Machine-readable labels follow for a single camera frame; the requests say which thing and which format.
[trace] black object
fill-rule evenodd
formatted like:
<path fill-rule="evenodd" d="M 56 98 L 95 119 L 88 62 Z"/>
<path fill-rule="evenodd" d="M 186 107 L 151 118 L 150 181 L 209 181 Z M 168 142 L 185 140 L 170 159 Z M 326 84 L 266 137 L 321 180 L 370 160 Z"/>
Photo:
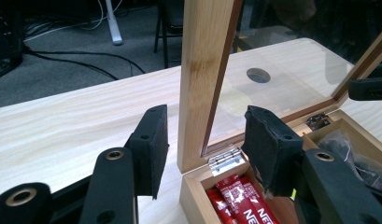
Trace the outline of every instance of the black object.
<path fill-rule="evenodd" d="M 348 97 L 356 101 L 382 100 L 382 64 L 368 78 L 350 80 Z"/>
<path fill-rule="evenodd" d="M 22 62 L 22 18 L 14 7 L 0 1 L 0 77 Z"/>
<path fill-rule="evenodd" d="M 382 223 L 382 193 L 364 186 L 339 156 L 303 151 L 302 138 L 266 109 L 249 106 L 246 118 L 243 150 L 252 168 L 272 196 L 297 190 L 300 223 Z"/>
<path fill-rule="evenodd" d="M 90 21 L 85 0 L 11 0 L 24 15 L 51 16 L 72 22 Z"/>
<path fill-rule="evenodd" d="M 181 37 L 184 23 L 184 0 L 158 0 L 158 22 L 156 24 L 155 46 L 158 51 L 159 38 L 163 39 L 164 68 L 168 68 L 167 37 Z"/>
<path fill-rule="evenodd" d="M 242 148 L 255 176 L 273 195 L 291 196 L 288 176 L 293 161 L 302 153 L 302 138 L 269 110 L 250 105 L 246 119 Z"/>
<path fill-rule="evenodd" d="M 149 109 L 125 147 L 133 152 L 135 194 L 156 199 L 169 147 L 167 106 Z"/>
<path fill-rule="evenodd" d="M 48 223 L 52 214 L 49 186 L 22 184 L 0 195 L 0 224 Z"/>
<path fill-rule="evenodd" d="M 150 108 L 126 147 L 111 148 L 97 158 L 93 174 L 50 194 L 49 187 L 32 183 L 0 195 L 0 223 L 135 223 L 137 196 L 157 198 L 168 152 L 167 105 Z M 18 207 L 5 201 L 19 189 Z"/>
<path fill-rule="evenodd" d="M 129 148 L 102 152 L 92 173 L 79 223 L 137 223 L 133 179 L 133 155 Z"/>

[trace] wooden box lid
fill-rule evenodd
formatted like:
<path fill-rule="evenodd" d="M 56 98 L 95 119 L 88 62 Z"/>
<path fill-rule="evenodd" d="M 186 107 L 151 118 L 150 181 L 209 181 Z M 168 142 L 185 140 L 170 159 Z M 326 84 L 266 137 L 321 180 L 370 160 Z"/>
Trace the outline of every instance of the wooden box lid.
<path fill-rule="evenodd" d="M 240 5 L 237 0 L 186 1 L 177 154 L 181 173 L 205 165 L 206 154 L 243 139 L 247 105 L 270 109 L 286 122 L 328 112 L 345 101 L 350 79 L 368 77 L 382 62 L 382 33 L 354 66 L 307 38 L 236 53 L 228 62 Z M 269 82 L 248 78 L 261 70 Z"/>

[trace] red wrapper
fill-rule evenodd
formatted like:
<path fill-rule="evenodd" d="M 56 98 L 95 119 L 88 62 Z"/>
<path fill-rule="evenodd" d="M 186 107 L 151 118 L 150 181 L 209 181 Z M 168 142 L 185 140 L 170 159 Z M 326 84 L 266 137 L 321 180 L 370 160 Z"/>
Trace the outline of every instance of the red wrapper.
<path fill-rule="evenodd" d="M 231 175 L 216 184 L 240 224 L 259 223 L 258 212 L 246 194 L 238 175 Z"/>
<path fill-rule="evenodd" d="M 243 187 L 246 190 L 249 199 L 251 200 L 252 204 L 258 212 L 258 221 L 260 223 L 278 224 L 277 219 L 263 200 L 263 197 L 261 197 L 257 190 L 255 190 L 249 177 L 244 176 L 240 179 L 240 181 L 243 184 Z"/>
<path fill-rule="evenodd" d="M 236 224 L 237 222 L 229 210 L 229 205 L 226 203 L 225 199 L 223 199 L 222 195 L 220 195 L 218 190 L 208 189 L 206 192 L 219 216 L 220 222 L 223 224 Z"/>

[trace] wooden box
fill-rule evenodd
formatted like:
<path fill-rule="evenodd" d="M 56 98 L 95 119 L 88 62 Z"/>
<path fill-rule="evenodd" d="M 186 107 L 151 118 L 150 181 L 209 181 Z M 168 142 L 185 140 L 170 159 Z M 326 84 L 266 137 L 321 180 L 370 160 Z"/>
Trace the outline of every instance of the wooden box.
<path fill-rule="evenodd" d="M 296 39 L 231 55 L 226 67 L 230 38 L 198 42 L 197 48 L 193 44 L 204 32 L 208 36 L 233 34 L 239 3 L 221 1 L 226 8 L 217 10 L 228 12 L 225 16 L 214 14 L 217 6 L 212 2 L 188 1 L 185 6 L 177 164 L 184 174 L 180 203 L 190 223 L 219 223 L 205 190 L 229 175 L 249 175 L 262 190 L 247 162 L 219 175 L 213 175 L 206 164 L 208 158 L 241 146 L 247 105 L 276 113 L 303 137 L 304 149 L 317 147 L 327 133 L 341 130 L 355 152 L 382 163 L 382 143 L 340 109 L 347 100 L 346 82 L 367 77 L 382 61 L 382 34 L 355 66 L 313 40 Z M 206 7 L 213 13 L 203 14 Z M 203 20 L 219 28 L 195 29 L 194 24 L 203 24 Z M 255 84 L 246 76 L 253 69 L 267 72 L 270 81 Z M 331 124 L 312 132 L 304 123 L 320 113 L 327 114 Z M 298 222 L 290 198 L 268 199 L 267 203 L 280 223 Z"/>

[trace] chair leg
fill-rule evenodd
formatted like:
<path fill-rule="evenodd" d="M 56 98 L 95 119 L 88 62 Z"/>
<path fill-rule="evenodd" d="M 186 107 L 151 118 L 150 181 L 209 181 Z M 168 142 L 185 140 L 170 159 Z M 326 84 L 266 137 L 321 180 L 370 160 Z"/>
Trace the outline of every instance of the chair leg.
<path fill-rule="evenodd" d="M 158 52 L 158 42 L 159 42 L 159 35 L 161 33 L 161 11 L 158 11 L 158 23 L 156 24 L 156 35 L 155 35 L 155 46 L 153 48 L 153 52 Z"/>
<path fill-rule="evenodd" d="M 164 19 L 162 20 L 162 33 L 163 33 L 164 68 L 168 68 L 167 30 L 166 30 Z"/>

